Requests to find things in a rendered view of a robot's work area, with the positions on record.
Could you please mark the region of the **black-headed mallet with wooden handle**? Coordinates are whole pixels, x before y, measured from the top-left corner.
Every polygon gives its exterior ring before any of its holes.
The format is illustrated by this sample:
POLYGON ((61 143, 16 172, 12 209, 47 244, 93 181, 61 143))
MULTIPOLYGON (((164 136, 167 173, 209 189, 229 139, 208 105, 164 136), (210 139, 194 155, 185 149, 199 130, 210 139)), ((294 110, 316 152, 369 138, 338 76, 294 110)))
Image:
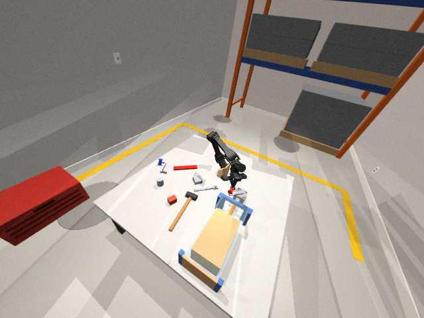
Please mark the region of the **black-headed mallet with wooden handle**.
POLYGON ((175 218, 174 222, 172 223, 172 225, 170 226, 170 228, 168 229, 170 232, 173 231, 174 227, 176 226, 176 224, 178 223, 178 221, 180 220, 180 217, 182 216, 182 214, 184 213, 184 211, 186 210, 187 206, 189 205, 191 200, 196 201, 198 195, 187 191, 186 195, 185 195, 188 199, 185 202, 184 206, 182 207, 182 209, 180 210, 180 212, 178 213, 177 217, 175 218))

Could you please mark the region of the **clear-panelled rack with blue corner posts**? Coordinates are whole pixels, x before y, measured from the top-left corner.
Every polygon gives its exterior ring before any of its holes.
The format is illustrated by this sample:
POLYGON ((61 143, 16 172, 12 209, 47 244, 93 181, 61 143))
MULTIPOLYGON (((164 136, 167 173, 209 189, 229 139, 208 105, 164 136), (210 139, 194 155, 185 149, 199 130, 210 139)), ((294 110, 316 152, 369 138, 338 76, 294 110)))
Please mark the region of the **clear-panelled rack with blue corner posts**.
POLYGON ((186 250, 178 252, 178 263, 216 293, 220 278, 242 226, 252 212, 219 194, 212 212, 186 250))

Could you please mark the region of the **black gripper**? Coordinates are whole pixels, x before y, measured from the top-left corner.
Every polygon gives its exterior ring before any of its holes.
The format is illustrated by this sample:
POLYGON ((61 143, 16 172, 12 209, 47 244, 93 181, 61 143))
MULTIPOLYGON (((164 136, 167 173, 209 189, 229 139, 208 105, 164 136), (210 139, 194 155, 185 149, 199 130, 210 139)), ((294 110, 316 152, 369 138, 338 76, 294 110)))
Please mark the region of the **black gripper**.
MULTIPOLYGON (((232 187, 235 187, 236 186, 236 184, 237 184, 237 182, 235 182, 234 181, 234 179, 231 177, 231 175, 232 175, 232 172, 237 172, 238 170, 236 170, 236 169, 232 169, 232 168, 230 168, 230 170, 231 170, 231 173, 229 174, 230 176, 227 176, 227 175, 221 175, 221 179, 225 182, 225 181, 230 181, 230 183, 231 183, 231 186, 232 187)), ((240 173, 240 174, 244 174, 244 173, 240 173)), ((244 174, 244 179, 247 179, 247 175, 246 174, 244 174)))

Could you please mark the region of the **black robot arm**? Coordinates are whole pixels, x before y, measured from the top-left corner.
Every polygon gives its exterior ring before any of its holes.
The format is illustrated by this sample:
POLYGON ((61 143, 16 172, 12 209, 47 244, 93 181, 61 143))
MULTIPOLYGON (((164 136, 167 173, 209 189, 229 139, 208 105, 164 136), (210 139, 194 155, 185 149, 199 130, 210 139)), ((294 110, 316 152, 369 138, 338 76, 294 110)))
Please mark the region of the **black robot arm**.
POLYGON ((220 165, 221 168, 225 168, 228 164, 225 159, 231 165, 232 169, 238 170, 236 173, 232 172, 231 177, 235 182, 240 182, 244 179, 244 174, 240 174, 239 172, 244 172, 246 170, 246 166, 239 162, 240 156, 228 148, 227 145, 221 140, 220 136, 217 132, 211 132, 207 135, 207 140, 213 145, 215 151, 215 161, 220 165), (220 152, 219 147, 225 153, 220 152), (235 159, 237 157, 237 159, 235 159))

